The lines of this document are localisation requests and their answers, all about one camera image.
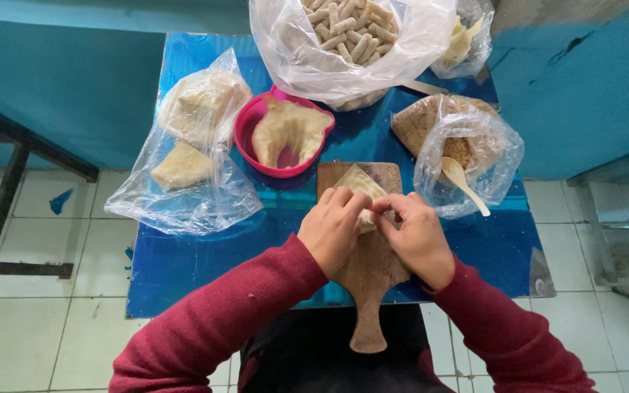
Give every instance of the blue table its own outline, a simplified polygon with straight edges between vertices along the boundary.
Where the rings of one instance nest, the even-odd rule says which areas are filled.
[[[180,79],[207,68],[224,50],[233,47],[242,76],[254,95],[266,92],[272,82],[250,36],[170,33],[166,37],[159,93],[163,96]],[[491,78],[483,85],[474,80],[438,80],[426,71],[417,80],[451,92],[497,103]],[[407,89],[392,88],[369,108],[335,112],[336,128],[322,150],[321,161],[394,162],[400,167],[404,193],[414,190],[414,157],[389,129],[391,112],[399,112],[422,98]],[[252,217],[215,234],[193,237],[167,235],[140,223],[132,265],[127,317],[154,317],[190,291],[214,281],[271,246],[279,246],[300,226],[315,204],[317,163],[293,179],[275,179],[255,171],[236,148],[232,158],[254,183],[265,208]],[[464,218],[442,220],[452,250],[475,266],[485,281],[510,297],[554,296],[549,271],[530,214],[526,191],[516,173],[501,205],[484,218],[479,212]],[[384,303],[430,301],[419,281],[397,285]],[[298,308],[352,306],[346,290],[329,282]]]

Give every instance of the cutting board handle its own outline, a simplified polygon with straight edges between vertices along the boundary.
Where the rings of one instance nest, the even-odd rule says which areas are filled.
[[[380,329],[380,299],[356,302],[357,320],[354,336],[349,346],[357,353],[379,353],[387,348],[387,341]]]

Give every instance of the person's left hand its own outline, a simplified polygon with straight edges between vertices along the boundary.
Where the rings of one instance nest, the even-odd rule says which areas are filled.
[[[359,214],[372,207],[372,198],[348,187],[328,188],[300,224],[298,239],[319,267],[332,278],[356,245],[361,231]]]

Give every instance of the red sweater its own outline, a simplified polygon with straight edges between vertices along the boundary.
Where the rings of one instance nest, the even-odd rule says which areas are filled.
[[[282,247],[240,264],[154,318],[113,362],[110,392],[211,392],[207,376],[260,326],[328,282],[291,235]],[[518,307],[456,261],[437,305],[487,365],[496,392],[594,392],[580,360],[548,332],[547,320]],[[419,366],[432,374],[431,353]],[[248,377],[240,373],[239,386]]]

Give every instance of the pink plastic container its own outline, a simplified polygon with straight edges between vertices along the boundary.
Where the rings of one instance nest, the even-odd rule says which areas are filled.
[[[267,94],[272,94],[279,101],[287,100],[298,103],[306,108],[317,109],[319,112],[326,113],[329,117],[331,117],[331,124],[324,130],[324,138],[321,140],[321,145],[319,146],[317,153],[301,165],[293,166],[292,168],[285,168],[286,166],[292,166],[299,161],[298,157],[290,152],[290,149],[284,149],[280,156],[278,156],[278,166],[283,169],[270,168],[258,163],[257,155],[254,154],[254,148],[252,147],[252,134],[254,133],[254,128],[257,126],[258,122],[261,121],[267,112],[266,102],[264,101],[264,96]],[[259,94],[254,97],[247,103],[247,105],[244,105],[241,111],[239,111],[237,114],[237,121],[234,123],[234,141],[239,149],[239,152],[242,153],[242,156],[244,156],[244,159],[246,159],[249,164],[255,167],[259,172],[273,178],[285,179],[301,174],[305,171],[305,169],[309,168],[313,162],[315,162],[317,156],[319,156],[319,153],[321,152],[321,148],[324,147],[324,141],[327,139],[329,131],[333,128],[334,115],[332,115],[331,112],[319,108],[319,106],[316,106],[308,99],[287,94],[273,85],[270,92]]]

